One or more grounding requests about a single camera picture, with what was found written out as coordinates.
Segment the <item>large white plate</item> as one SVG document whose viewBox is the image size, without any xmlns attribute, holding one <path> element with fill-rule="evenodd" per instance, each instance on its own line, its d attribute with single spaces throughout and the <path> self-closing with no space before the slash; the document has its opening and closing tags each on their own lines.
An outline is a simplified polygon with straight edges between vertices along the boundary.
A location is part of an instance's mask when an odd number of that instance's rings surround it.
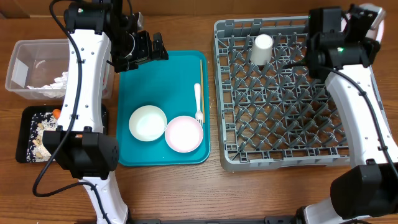
<svg viewBox="0 0 398 224">
<path fill-rule="evenodd" d="M 347 12 L 345 13 L 345 16 L 346 16 L 347 19 L 349 19 L 349 15 L 347 14 Z M 347 23 L 346 19 L 342 18 L 342 20 L 341 20 L 341 30 L 342 31 L 345 31 L 346 23 Z M 381 43 L 381 40 L 382 40 L 382 37 L 383 37 L 383 33 L 384 33 L 384 20 L 380 23 L 379 32 L 377 34 L 377 40 L 380 40 L 379 43 Z"/>
</svg>

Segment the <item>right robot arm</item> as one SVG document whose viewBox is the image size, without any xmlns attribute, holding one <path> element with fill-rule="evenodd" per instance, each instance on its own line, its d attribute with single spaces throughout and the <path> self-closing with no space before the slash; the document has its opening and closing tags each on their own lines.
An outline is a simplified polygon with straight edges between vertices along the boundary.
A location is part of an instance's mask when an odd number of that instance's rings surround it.
<svg viewBox="0 0 398 224">
<path fill-rule="evenodd" d="M 373 4 L 312 9 L 304 65 L 333 98 L 349 147 L 351 169 L 330 195 L 296 214 L 300 223 L 350 223 L 397 212 L 397 144 L 373 87 L 385 10 Z"/>
</svg>

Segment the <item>white bowl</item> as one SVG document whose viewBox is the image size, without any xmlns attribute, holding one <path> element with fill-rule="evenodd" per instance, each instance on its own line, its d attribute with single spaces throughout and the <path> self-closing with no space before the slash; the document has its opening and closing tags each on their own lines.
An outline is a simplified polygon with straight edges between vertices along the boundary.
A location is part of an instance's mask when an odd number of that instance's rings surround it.
<svg viewBox="0 0 398 224">
<path fill-rule="evenodd" d="M 140 141 L 155 141 L 163 135 L 167 125 L 165 113 L 152 105 L 141 106 L 129 119 L 131 134 Z"/>
</svg>

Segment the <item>peanuts and rice leftovers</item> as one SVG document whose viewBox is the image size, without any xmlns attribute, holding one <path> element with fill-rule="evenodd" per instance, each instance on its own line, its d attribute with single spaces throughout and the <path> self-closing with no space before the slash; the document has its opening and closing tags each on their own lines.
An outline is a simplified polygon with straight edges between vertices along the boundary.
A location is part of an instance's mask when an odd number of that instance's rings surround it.
<svg viewBox="0 0 398 224">
<path fill-rule="evenodd" d="M 44 131 L 54 131 L 57 128 L 59 114 L 39 112 L 32 115 L 29 130 L 29 141 L 26 153 L 27 162 L 47 162 L 51 153 L 43 144 Z"/>
</svg>

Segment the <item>white napkin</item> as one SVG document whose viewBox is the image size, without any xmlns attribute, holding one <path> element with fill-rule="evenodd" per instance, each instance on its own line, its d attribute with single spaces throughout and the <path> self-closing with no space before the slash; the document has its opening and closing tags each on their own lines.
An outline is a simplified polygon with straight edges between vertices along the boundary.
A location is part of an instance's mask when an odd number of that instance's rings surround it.
<svg viewBox="0 0 398 224">
<path fill-rule="evenodd" d="M 61 77 L 54 79 L 54 82 L 42 87 L 34 87 L 27 85 L 30 90 L 38 90 L 48 98 L 61 98 L 65 96 L 68 81 L 68 72 L 63 72 Z"/>
</svg>

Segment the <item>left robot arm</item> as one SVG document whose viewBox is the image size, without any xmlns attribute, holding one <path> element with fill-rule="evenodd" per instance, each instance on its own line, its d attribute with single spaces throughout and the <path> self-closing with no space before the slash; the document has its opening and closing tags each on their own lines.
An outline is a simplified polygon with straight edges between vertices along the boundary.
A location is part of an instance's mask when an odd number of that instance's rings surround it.
<svg viewBox="0 0 398 224">
<path fill-rule="evenodd" d="M 116 181 L 119 144 L 103 126 L 105 71 L 128 72 L 169 57 L 161 34 L 149 35 L 138 18 L 123 13 L 122 0 L 72 0 L 58 21 L 69 43 L 67 89 L 57 127 L 44 132 L 43 144 L 50 162 L 86 189 L 98 223 L 132 222 Z"/>
</svg>

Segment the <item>white paper cup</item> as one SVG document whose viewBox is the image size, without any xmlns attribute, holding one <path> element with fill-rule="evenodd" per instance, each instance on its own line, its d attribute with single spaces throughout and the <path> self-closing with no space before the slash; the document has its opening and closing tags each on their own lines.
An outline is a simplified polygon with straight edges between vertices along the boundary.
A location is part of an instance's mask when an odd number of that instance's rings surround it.
<svg viewBox="0 0 398 224">
<path fill-rule="evenodd" d="M 271 61 L 273 38 L 267 34 L 261 34 L 254 39 L 251 48 L 250 61 L 255 65 L 265 65 Z"/>
</svg>

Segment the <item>orange carrot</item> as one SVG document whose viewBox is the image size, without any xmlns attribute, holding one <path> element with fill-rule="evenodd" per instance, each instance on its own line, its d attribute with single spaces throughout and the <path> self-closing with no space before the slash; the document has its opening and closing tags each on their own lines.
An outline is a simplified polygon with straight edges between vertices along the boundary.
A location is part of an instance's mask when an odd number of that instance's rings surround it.
<svg viewBox="0 0 398 224">
<path fill-rule="evenodd" d="M 55 119 L 59 119 L 60 114 L 61 114 L 61 110 L 60 109 L 54 109 L 52 111 L 52 113 L 53 113 L 53 116 L 54 116 Z"/>
</svg>

